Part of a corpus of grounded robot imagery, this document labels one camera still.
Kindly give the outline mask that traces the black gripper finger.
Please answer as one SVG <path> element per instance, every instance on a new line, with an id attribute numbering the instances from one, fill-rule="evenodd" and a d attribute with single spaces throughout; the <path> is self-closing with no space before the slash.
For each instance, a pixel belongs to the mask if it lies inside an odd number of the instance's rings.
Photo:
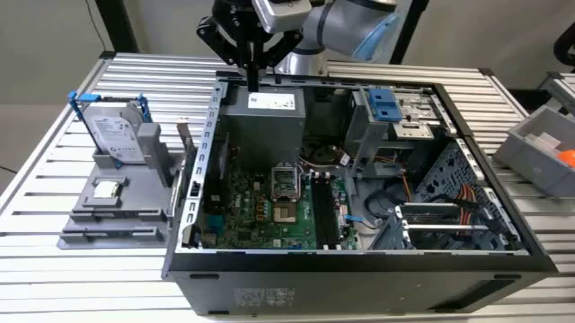
<path id="1" fill-rule="evenodd" d="M 255 50 L 247 40 L 249 25 L 237 16 L 225 17 L 219 24 L 214 16 L 204 17 L 198 25 L 196 34 L 229 65 L 245 70 L 247 87 L 255 90 Z"/>
<path id="2" fill-rule="evenodd" d="M 267 70 L 269 67 L 275 67 L 279 62 L 286 58 L 289 53 L 295 49 L 302 41 L 301 31 L 287 31 L 283 33 L 278 43 L 265 50 L 265 42 L 258 40 L 255 42 L 254 51 L 254 91 L 259 91 L 261 84 L 261 70 Z"/>

